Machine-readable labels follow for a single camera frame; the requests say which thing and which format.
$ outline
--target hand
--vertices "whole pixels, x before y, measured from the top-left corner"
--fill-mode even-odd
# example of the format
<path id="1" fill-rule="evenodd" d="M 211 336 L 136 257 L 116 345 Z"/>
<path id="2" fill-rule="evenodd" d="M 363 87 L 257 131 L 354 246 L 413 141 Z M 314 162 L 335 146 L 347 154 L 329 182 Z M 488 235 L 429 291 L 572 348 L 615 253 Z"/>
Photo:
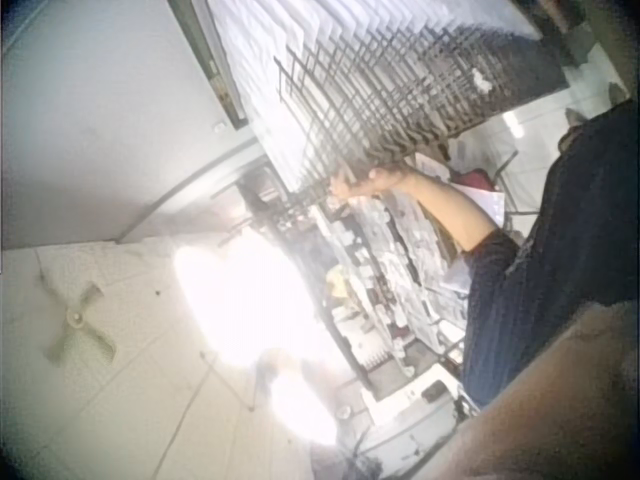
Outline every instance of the hand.
<path id="1" fill-rule="evenodd" d="M 366 180 L 349 185 L 344 171 L 331 178 L 331 193 L 346 200 L 351 197 L 371 196 L 392 188 L 398 188 L 410 176 L 410 168 L 402 163 L 377 167 L 369 172 Z"/>

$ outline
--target bright light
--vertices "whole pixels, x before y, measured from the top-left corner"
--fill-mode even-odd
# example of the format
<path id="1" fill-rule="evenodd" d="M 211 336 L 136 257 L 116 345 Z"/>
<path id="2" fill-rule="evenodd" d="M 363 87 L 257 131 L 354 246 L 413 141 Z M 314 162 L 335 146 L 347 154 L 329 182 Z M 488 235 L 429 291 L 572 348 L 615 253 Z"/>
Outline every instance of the bright light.
<path id="1" fill-rule="evenodd" d="M 298 376 L 280 375 L 271 384 L 276 415 L 296 435 L 323 445 L 336 441 L 336 423 L 311 388 Z"/>
<path id="2" fill-rule="evenodd" d="M 260 235 L 245 232 L 224 260 L 205 249 L 181 248 L 175 268 L 202 332 L 223 361 L 248 366 L 270 348 L 296 358 L 318 354 L 313 303 L 298 270 Z"/>
<path id="3" fill-rule="evenodd" d="M 520 122 L 518 122 L 518 119 L 516 118 L 515 113 L 513 112 L 503 113 L 502 118 L 504 118 L 504 121 L 509 127 L 509 130 L 511 130 L 511 134 L 515 138 L 524 137 L 524 128 L 522 128 L 522 125 L 520 125 Z"/>

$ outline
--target red object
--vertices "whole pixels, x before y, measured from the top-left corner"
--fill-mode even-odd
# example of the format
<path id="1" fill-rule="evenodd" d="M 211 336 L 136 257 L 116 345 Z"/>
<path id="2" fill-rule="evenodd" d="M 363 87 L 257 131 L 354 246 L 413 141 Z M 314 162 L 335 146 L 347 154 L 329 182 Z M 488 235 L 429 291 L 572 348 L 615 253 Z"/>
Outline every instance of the red object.
<path id="1" fill-rule="evenodd" d="M 486 170 L 481 168 L 476 168 L 470 172 L 455 175 L 451 181 L 452 183 L 462 185 L 464 187 L 477 188 L 479 190 L 486 190 L 487 192 L 496 191 L 491 177 Z"/>

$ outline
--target ceiling fan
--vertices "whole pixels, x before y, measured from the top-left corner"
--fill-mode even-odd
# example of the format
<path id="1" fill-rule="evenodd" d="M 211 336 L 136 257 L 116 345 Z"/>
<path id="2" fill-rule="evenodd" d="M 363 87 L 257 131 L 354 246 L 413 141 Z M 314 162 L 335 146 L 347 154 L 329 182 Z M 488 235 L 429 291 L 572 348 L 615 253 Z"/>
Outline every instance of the ceiling fan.
<path id="1" fill-rule="evenodd" d="M 53 286 L 53 283 L 40 270 L 38 276 L 39 283 L 49 296 L 62 308 L 64 308 L 65 319 L 60 336 L 49 348 L 45 348 L 44 356 L 55 366 L 61 366 L 68 353 L 70 341 L 74 337 L 84 337 L 93 343 L 100 355 L 108 362 L 112 363 L 116 354 L 115 343 L 100 329 L 85 320 L 84 314 L 87 309 L 104 294 L 95 284 L 90 283 L 82 292 L 80 298 L 74 305 L 67 303 L 65 298 Z"/>

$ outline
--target white ceiling tile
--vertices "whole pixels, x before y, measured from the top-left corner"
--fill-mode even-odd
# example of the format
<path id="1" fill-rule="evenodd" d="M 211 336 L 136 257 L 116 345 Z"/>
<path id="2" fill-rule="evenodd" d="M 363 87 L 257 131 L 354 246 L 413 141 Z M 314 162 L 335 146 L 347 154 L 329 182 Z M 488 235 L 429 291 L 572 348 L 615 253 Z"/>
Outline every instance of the white ceiling tile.
<path id="1" fill-rule="evenodd" d="M 78 301 L 91 284 L 104 286 L 104 279 L 96 263 L 100 243 L 56 245 L 36 249 L 45 275 L 67 303 Z"/>
<path id="2" fill-rule="evenodd" d="M 270 478 L 274 479 L 313 479 L 308 443 L 296 437 L 277 420 L 273 422 L 270 473 Z"/>
<path id="3" fill-rule="evenodd" d="M 187 396 L 195 390 L 207 369 L 200 356 L 206 345 L 197 333 L 185 321 L 150 347 L 151 356 L 176 391 Z"/>
<path id="4" fill-rule="evenodd" d="M 271 440 L 275 421 L 269 407 L 240 411 L 226 480 L 266 478 L 271 470 Z"/>
<path id="5" fill-rule="evenodd" d="M 51 448 L 84 478 L 148 478 L 185 405 L 150 356 L 143 355 Z"/>
<path id="6" fill-rule="evenodd" d="M 86 319 L 104 331 L 116 345 L 112 365 L 104 365 L 91 350 L 85 362 L 107 382 L 145 348 L 189 315 L 173 272 L 156 270 L 103 288 L 104 297 L 86 313 Z"/>
<path id="7" fill-rule="evenodd" d="M 236 398 L 210 376 L 194 401 L 158 480 L 182 478 L 172 473 L 182 471 L 187 473 L 185 479 L 225 478 L 240 411 Z"/>
<path id="8" fill-rule="evenodd" d="M 96 261 L 107 285 L 158 269 L 173 268 L 168 238 L 129 244 L 104 243 L 96 251 Z"/>

